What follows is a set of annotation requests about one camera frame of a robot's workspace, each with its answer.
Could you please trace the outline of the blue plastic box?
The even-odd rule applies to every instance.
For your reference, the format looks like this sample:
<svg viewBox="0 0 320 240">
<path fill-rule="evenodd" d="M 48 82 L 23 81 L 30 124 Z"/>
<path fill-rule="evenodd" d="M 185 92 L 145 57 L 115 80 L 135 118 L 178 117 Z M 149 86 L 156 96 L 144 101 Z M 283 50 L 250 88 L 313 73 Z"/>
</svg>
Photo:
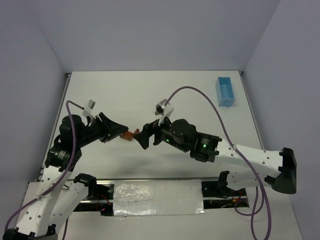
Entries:
<svg viewBox="0 0 320 240">
<path fill-rule="evenodd" d="M 235 101 L 232 82 L 230 77 L 218 77 L 216 84 L 216 95 L 220 107 L 231 107 Z"/>
</svg>

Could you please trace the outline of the silver tape white foam board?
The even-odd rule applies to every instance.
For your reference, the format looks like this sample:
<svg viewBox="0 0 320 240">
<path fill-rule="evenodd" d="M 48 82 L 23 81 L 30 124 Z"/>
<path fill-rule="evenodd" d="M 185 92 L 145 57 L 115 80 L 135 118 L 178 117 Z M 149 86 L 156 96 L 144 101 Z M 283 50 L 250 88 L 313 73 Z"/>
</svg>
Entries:
<svg viewBox="0 0 320 240">
<path fill-rule="evenodd" d="M 198 179 L 117 181 L 112 208 L 121 217 L 202 214 L 202 184 Z"/>
</svg>

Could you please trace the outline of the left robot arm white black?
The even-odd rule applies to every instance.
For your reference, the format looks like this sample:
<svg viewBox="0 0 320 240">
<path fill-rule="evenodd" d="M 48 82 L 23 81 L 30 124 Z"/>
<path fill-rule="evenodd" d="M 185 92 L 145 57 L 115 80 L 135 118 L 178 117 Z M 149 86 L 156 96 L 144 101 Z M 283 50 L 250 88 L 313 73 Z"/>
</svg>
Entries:
<svg viewBox="0 0 320 240">
<path fill-rule="evenodd" d="M 81 148 L 96 140 L 109 142 L 128 127 L 103 113 L 88 118 L 88 122 L 84 124 L 76 114 L 62 119 L 59 135 L 47 153 L 36 195 L 23 206 L 26 212 L 16 227 L 5 229 L 4 240 L 56 240 L 77 205 L 93 196 L 97 179 L 85 173 L 76 176 L 69 190 L 61 193 L 82 156 Z"/>
</svg>

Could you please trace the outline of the aluminium table edge rail left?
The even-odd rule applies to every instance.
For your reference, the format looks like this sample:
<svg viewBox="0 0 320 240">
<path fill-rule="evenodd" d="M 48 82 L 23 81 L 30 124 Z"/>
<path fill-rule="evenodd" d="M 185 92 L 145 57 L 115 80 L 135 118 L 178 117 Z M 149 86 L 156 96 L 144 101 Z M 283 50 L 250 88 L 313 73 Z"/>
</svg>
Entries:
<svg viewBox="0 0 320 240">
<path fill-rule="evenodd" d="M 62 95 L 61 95 L 60 102 L 59 102 L 58 112 L 57 112 L 57 115 L 56 115 L 56 119 L 57 120 L 59 119 L 60 113 L 62 111 L 64 99 L 65 99 L 65 96 L 66 96 L 66 92 L 67 92 L 67 89 L 68 89 L 68 85 L 69 85 L 71 76 L 72 76 L 71 72 L 66 73 L 66 80 L 65 80 L 65 83 L 64 83 L 64 86 L 63 86 L 63 91 L 62 91 Z"/>
</svg>

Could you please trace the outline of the aluminium table edge rail right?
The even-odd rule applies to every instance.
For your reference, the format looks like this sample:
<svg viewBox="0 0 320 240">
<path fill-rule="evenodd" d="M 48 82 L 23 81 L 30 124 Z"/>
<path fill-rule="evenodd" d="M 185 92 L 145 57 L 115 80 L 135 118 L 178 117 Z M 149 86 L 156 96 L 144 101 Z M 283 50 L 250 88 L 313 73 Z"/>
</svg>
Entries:
<svg viewBox="0 0 320 240">
<path fill-rule="evenodd" d="M 236 125 L 239 137 L 235 141 L 234 154 L 239 156 L 255 179 L 260 178 L 264 181 L 273 170 L 269 163 L 270 155 L 264 148 L 242 72 L 237 70 L 235 75 L 233 87 L 238 110 Z"/>
</svg>

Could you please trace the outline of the aluminium table edge rail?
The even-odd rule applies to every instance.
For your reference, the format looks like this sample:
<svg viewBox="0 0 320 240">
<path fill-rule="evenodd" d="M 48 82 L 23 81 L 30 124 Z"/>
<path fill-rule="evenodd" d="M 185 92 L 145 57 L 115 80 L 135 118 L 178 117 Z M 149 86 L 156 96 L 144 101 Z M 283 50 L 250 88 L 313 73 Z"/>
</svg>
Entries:
<svg viewBox="0 0 320 240">
<path fill-rule="evenodd" d="M 66 73 L 66 80 L 65 80 L 65 83 L 64 83 L 64 86 L 63 86 L 63 91 L 62 91 L 62 95 L 61 95 L 60 102 L 59 102 L 58 112 L 57 112 L 57 115 L 56 115 L 56 119 L 57 120 L 59 119 L 60 113 L 62 111 L 64 99 L 65 99 L 65 96 L 66 96 L 66 92 L 67 92 L 67 89 L 68 89 L 68 85 L 69 85 L 71 76 L 72 76 L 71 72 Z"/>
<path fill-rule="evenodd" d="M 270 155 L 264 148 L 242 72 L 237 70 L 235 75 L 233 87 L 238 110 L 236 125 L 239 137 L 235 141 L 234 154 L 239 156 L 255 179 L 260 178 L 264 181 L 273 170 L 269 163 Z"/>
</svg>

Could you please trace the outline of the orange arch wood block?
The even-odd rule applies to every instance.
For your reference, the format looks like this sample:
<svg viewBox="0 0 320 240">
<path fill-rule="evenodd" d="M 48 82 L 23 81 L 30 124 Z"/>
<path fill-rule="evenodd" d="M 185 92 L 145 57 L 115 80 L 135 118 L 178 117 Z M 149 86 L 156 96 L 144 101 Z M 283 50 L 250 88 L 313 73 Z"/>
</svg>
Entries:
<svg viewBox="0 0 320 240">
<path fill-rule="evenodd" d="M 137 128 L 135 131 L 131 132 L 131 131 L 126 131 L 124 132 L 122 135 L 125 135 L 125 136 L 132 136 L 132 139 L 134 138 L 134 135 L 139 133 L 140 130 Z"/>
</svg>

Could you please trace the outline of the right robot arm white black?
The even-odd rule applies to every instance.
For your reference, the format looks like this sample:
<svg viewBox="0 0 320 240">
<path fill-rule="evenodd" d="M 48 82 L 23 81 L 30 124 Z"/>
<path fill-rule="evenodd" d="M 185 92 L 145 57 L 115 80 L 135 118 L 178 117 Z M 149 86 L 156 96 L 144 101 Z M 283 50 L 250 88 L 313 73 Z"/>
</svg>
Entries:
<svg viewBox="0 0 320 240">
<path fill-rule="evenodd" d="M 297 161 L 294 151 L 284 147 L 280 151 L 263 150 L 239 144 L 230 144 L 226 139 L 198 132 L 185 119 L 171 122 L 155 120 L 143 126 L 133 138 L 146 150 L 154 137 L 153 145 L 161 142 L 189 153 L 199 162 L 230 164 L 248 168 L 237 172 L 223 170 L 218 177 L 218 188 L 237 191 L 243 188 L 266 186 L 282 194 L 297 192 Z"/>
</svg>

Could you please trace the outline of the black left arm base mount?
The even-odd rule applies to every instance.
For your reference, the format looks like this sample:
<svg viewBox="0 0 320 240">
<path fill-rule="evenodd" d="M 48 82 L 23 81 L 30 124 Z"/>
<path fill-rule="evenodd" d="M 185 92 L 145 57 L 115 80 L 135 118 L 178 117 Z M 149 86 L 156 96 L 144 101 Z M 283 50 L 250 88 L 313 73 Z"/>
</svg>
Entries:
<svg viewBox="0 0 320 240">
<path fill-rule="evenodd" d="M 72 191 L 77 184 L 84 187 L 84 198 L 79 200 L 74 212 L 99 212 L 101 216 L 112 217 L 113 210 L 113 184 L 98 184 L 95 178 L 74 179 L 70 183 L 65 183 L 62 188 L 63 193 Z"/>
</svg>

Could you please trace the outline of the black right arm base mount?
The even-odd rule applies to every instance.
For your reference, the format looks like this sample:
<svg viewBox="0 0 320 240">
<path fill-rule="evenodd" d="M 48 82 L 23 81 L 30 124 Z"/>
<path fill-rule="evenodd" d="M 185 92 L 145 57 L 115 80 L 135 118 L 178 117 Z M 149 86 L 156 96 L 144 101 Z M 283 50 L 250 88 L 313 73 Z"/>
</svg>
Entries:
<svg viewBox="0 0 320 240">
<path fill-rule="evenodd" d="M 244 188 L 232 190 L 225 183 L 222 183 L 219 177 L 205 177 L 201 178 L 200 181 L 204 200 L 236 199 L 247 196 Z"/>
</svg>

